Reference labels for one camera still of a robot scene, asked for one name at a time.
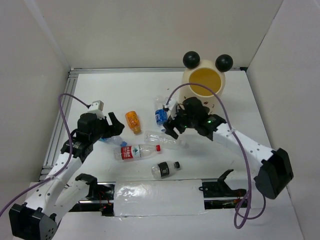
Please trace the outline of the blue label bottle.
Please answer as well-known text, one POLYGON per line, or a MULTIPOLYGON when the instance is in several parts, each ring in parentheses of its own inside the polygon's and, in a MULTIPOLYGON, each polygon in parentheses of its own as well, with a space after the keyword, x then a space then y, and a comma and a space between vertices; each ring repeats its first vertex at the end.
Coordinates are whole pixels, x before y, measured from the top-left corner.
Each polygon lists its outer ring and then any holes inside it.
POLYGON ((158 95, 154 98, 155 122, 162 133, 166 131, 164 123, 168 120, 167 112, 163 109, 164 102, 165 99, 163 96, 158 95))
POLYGON ((107 143, 107 144, 114 144, 120 147, 127 146, 127 142, 124 141, 119 135, 118 136, 112 136, 109 138, 100 138, 100 142, 107 143))

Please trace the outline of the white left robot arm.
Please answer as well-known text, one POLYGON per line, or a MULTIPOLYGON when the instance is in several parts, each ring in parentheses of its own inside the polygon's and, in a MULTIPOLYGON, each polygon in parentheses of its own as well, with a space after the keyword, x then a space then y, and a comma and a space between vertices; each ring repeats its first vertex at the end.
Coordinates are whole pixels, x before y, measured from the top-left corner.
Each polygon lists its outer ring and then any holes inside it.
POLYGON ((69 132, 56 164, 34 193, 23 203, 13 204, 9 221, 13 236, 23 240, 51 240, 59 223, 82 198, 92 200, 99 193, 96 177, 81 173, 73 177, 102 137, 119 136, 125 126, 113 112, 83 113, 77 128, 69 132))

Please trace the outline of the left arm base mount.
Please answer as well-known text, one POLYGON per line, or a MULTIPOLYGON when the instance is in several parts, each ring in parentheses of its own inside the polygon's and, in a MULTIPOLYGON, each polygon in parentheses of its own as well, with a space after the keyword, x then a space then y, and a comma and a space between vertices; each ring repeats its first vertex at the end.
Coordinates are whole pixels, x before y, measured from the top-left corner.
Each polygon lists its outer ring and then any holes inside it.
POLYGON ((70 213, 100 213, 104 217, 114 216, 115 182, 98 182, 93 196, 79 200, 70 213))

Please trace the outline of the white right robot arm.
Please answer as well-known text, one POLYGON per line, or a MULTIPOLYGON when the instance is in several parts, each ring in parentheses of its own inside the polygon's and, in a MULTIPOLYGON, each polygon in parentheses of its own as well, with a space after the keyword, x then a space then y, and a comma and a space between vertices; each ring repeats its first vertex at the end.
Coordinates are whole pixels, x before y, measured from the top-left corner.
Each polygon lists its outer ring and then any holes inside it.
POLYGON ((264 146, 229 126, 228 121, 217 114, 210 114, 196 97, 177 103, 171 99, 163 106, 169 113, 163 124, 165 133, 174 139, 186 129, 194 129, 209 140, 221 144, 232 153, 247 157, 249 170, 257 190, 274 200, 293 179, 294 173, 289 154, 282 148, 274 150, 264 146))

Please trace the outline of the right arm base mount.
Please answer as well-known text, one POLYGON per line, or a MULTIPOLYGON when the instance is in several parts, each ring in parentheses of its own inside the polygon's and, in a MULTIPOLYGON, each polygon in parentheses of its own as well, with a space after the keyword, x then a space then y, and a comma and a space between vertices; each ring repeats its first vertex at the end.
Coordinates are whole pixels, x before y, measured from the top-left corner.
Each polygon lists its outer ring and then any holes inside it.
POLYGON ((198 190, 203 194, 205 210, 234 209, 245 196, 245 189, 231 189, 225 182, 233 171, 228 169, 216 180, 202 181, 198 190))

